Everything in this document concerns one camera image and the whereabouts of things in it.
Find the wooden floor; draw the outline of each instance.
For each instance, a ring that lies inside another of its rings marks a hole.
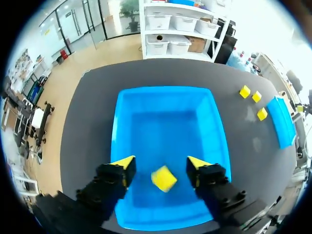
[[[46,124],[47,141],[42,144],[43,162],[38,165],[31,157],[26,162],[27,173],[38,181],[42,193],[55,195],[57,190],[62,191],[59,163],[62,132],[70,101],[83,73],[110,64],[142,59],[140,47],[140,35],[111,39],[98,44],[97,49],[90,46],[76,52],[53,68],[38,102],[42,108],[45,101],[55,106]]]

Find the white storage box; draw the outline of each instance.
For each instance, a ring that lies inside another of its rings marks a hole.
[[[220,25],[206,22],[203,20],[199,20],[196,24],[196,31],[198,31],[201,34],[208,35],[211,37],[215,37],[216,32],[218,31]]]
[[[202,0],[205,7],[221,15],[227,15],[230,10],[231,0]]]
[[[163,15],[155,13],[153,15],[147,15],[147,21],[150,25],[150,30],[167,30],[170,24],[170,15]]]
[[[198,19],[176,15],[174,21],[177,30],[193,32]]]
[[[169,50],[172,55],[183,55],[187,53],[192,43],[182,35],[170,36]]]
[[[148,55],[165,55],[169,40],[163,35],[147,35],[146,49]]]

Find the potted plant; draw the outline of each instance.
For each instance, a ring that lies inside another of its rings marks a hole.
[[[138,0],[124,0],[121,3],[120,13],[131,19],[129,23],[131,32],[137,31],[138,21],[135,19],[135,12],[138,12]]]

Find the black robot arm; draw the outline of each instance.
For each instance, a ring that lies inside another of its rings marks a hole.
[[[264,220],[259,223],[261,220],[257,219],[266,208],[263,201],[247,202],[246,191],[238,190],[229,182],[225,169],[219,164],[192,159],[187,158],[187,174],[197,197],[205,202],[220,225],[215,233],[256,233],[265,225]]]
[[[51,234],[113,234],[101,225],[110,218],[133,180],[136,158],[131,157],[126,164],[121,160],[115,165],[100,165],[93,180],[76,191],[76,201],[61,192],[55,197],[37,196],[32,210],[39,223]]]

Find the blue container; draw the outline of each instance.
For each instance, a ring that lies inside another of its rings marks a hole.
[[[119,93],[111,161],[136,156],[136,175],[115,212],[118,224],[140,231],[186,228],[212,220],[186,174],[187,156],[226,168],[230,159],[221,118],[210,90],[196,87],[141,87]],[[177,178],[167,193],[151,173],[166,165]]]
[[[269,102],[268,109],[275,126],[280,148],[284,149],[293,145],[296,129],[284,99],[275,96]]]
[[[192,0],[169,0],[169,3],[182,4],[187,6],[194,6],[194,1]]]

